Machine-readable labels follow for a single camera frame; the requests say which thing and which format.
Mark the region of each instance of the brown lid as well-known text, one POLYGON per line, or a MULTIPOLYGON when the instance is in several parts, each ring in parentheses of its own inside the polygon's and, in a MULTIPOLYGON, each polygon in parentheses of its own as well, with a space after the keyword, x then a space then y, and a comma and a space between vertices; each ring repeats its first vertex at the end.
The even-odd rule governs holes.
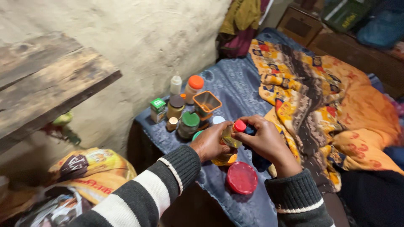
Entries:
POLYGON ((174 108, 181 108, 185 105, 185 101, 179 95, 172 95, 170 96, 170 105, 174 108))

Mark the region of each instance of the orange lid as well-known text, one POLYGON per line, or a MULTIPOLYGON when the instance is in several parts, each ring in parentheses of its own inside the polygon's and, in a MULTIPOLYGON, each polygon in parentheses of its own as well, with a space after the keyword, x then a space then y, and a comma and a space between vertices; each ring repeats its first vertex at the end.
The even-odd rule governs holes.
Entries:
POLYGON ((225 166, 231 166, 237 160, 237 154, 234 154, 230 157, 229 161, 225 164, 225 166))
POLYGON ((191 88, 199 90, 203 88, 203 79, 198 75, 193 75, 188 79, 188 84, 191 88))

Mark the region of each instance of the white bottle cap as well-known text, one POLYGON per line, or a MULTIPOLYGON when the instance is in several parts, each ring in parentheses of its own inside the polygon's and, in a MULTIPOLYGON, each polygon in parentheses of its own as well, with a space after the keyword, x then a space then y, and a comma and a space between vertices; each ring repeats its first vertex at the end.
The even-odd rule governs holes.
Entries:
POLYGON ((212 119, 212 124, 220 124, 226 120, 222 116, 214 116, 212 119))
POLYGON ((173 76, 171 78, 171 83, 178 85, 178 84, 182 84, 182 79, 180 76, 173 76))

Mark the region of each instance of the ribbed cuff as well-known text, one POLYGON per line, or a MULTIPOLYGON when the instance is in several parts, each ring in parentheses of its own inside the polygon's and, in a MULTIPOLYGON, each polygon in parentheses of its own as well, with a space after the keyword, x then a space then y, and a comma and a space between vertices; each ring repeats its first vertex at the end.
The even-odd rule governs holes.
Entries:
POLYGON ((201 170, 199 156, 190 146, 180 146, 175 151, 164 155, 159 160, 165 163, 177 178, 180 187, 180 195, 185 188, 195 182, 201 170), (174 170, 172 170, 163 159, 167 160, 174 170))
POLYGON ((266 180, 265 187, 280 213, 305 212, 323 203, 308 169, 288 178, 266 180))

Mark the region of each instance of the black and white striped sleeve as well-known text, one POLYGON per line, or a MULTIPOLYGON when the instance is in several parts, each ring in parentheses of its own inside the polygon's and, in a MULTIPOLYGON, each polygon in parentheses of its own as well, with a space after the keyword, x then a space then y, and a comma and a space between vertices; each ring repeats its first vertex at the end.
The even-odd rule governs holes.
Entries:
POLYGON ((77 217, 70 226, 157 226, 163 212, 195 181, 200 168, 197 153, 189 146, 180 146, 77 217))
POLYGON ((278 226, 335 227, 308 169, 266 180, 265 187, 278 212, 278 226))

